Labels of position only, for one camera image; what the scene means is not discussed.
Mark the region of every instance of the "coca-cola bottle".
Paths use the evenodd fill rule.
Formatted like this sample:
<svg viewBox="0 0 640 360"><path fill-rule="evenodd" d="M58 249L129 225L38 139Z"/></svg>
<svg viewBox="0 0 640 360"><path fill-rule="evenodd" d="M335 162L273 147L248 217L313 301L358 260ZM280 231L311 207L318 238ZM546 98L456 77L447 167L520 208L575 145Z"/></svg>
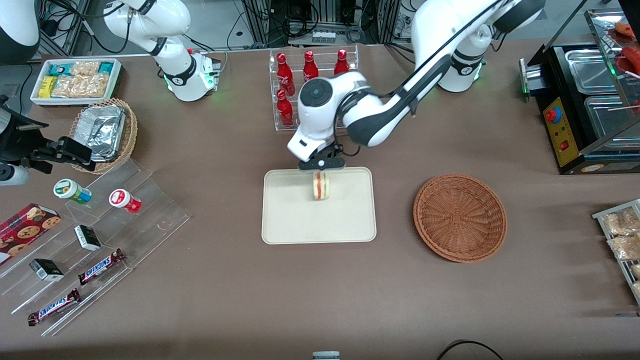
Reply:
<svg viewBox="0 0 640 360"><path fill-rule="evenodd" d="M342 74L349 71L349 63L347 62L347 51L345 49L338 50L338 61L333 68L333 75Z"/></svg>
<svg viewBox="0 0 640 360"><path fill-rule="evenodd" d="M287 96L293 96L296 93L296 86L293 85L293 71L287 64L287 56L283 53L278 53L276 59L278 60L278 82L280 83L280 88L287 92Z"/></svg>
<svg viewBox="0 0 640 360"><path fill-rule="evenodd" d="M278 89L278 92L276 92L276 96L278 97L276 107L278 108L278 116L280 117L282 126L292 127L293 108L291 107L291 101L287 99L287 93L285 93L285 91L282 89Z"/></svg>
<svg viewBox="0 0 640 360"><path fill-rule="evenodd" d="M305 51L305 67L302 73L305 75L305 82L318 77L318 65L314 60L313 51Z"/></svg>

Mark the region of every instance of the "brown wicker basket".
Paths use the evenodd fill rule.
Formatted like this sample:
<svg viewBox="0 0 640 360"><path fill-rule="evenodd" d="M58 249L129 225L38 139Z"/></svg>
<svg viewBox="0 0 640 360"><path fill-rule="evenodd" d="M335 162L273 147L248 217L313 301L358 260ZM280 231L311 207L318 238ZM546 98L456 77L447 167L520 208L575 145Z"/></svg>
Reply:
<svg viewBox="0 0 640 360"><path fill-rule="evenodd" d="M122 139L120 141L120 150L118 157L116 160L110 163L96 163L94 171L85 170L77 165L72 165L74 169L82 172L88 172L91 174L101 175L107 172L107 170L116 167L119 164L124 163L133 152L133 148L136 146L136 136L138 135L138 120L136 119L136 114L131 111L129 105L120 100L120 99L108 99L101 100L92 104L90 106L107 106L107 105L118 105L125 109L127 112L127 117L125 119L124 129L122 130ZM71 130L69 131L69 137L73 137L76 132L76 126L78 125L78 120L80 119L80 113L76 116L76 121L74 121L73 125L71 125Z"/></svg>
<svg viewBox="0 0 640 360"><path fill-rule="evenodd" d="M507 234L498 196L480 180L447 174L427 181L413 203L415 227L438 255L473 263L493 255Z"/></svg>

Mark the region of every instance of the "red button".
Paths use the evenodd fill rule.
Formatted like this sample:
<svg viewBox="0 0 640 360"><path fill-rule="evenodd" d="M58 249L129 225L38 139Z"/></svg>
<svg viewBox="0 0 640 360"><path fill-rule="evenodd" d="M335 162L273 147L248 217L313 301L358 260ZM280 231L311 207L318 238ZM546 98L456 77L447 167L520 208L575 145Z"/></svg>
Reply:
<svg viewBox="0 0 640 360"><path fill-rule="evenodd" d="M554 121L557 118L558 114L555 110L551 109L545 113L545 119L549 122Z"/></svg>

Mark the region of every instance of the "table surface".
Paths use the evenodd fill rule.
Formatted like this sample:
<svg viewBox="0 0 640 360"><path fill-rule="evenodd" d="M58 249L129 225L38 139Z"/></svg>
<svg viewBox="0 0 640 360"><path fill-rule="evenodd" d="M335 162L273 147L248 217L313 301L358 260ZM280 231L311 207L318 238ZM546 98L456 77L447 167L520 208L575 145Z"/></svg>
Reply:
<svg viewBox="0 0 640 360"><path fill-rule="evenodd" d="M536 104L520 93L518 59L539 45L507 41L469 91L432 91L384 144L348 158L373 174L378 235L317 245L260 237L264 174L297 163L291 133L273 127L269 51L232 53L218 92L193 103L167 91L151 57L120 58L118 96L139 121L133 158L193 218L53 338L2 308L0 357L434 359L470 339L506 359L637 359L640 319L614 317L637 307L590 215L640 197L640 177L557 174ZM382 46L359 50L381 93L412 71ZM33 106L31 117L57 138L77 112ZM450 172L504 203L506 241L486 261L442 259L413 226L417 190ZM68 165L32 172L26 186L0 187L0 218L29 202L62 208L51 191L62 177L94 179ZM459 353L490 359L483 351Z"/></svg>

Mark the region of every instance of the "cookie box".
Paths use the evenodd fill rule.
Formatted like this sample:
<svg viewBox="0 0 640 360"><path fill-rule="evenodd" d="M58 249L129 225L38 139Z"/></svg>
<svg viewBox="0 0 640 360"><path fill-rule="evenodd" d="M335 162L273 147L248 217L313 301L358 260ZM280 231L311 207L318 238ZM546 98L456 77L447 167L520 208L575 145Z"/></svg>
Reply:
<svg viewBox="0 0 640 360"><path fill-rule="evenodd" d="M57 212L38 204L29 204L18 211L0 224L0 265L61 221Z"/></svg>
<svg viewBox="0 0 640 360"><path fill-rule="evenodd" d="M75 61L99 61L102 63L112 63L111 73L109 74L109 81L107 82L107 88L102 97L77 97L77 98L46 98L40 97L40 87L45 78L49 75L52 67L57 65L63 65L68 63L74 63ZM118 77L120 75L120 69L122 65L114 58L65 58L65 59L53 59L47 60L42 64L42 69L36 80L36 84L31 92L31 101L43 107L50 106L83 106L87 104L95 104L100 100L110 99L114 96L116 85L118 83Z"/></svg>

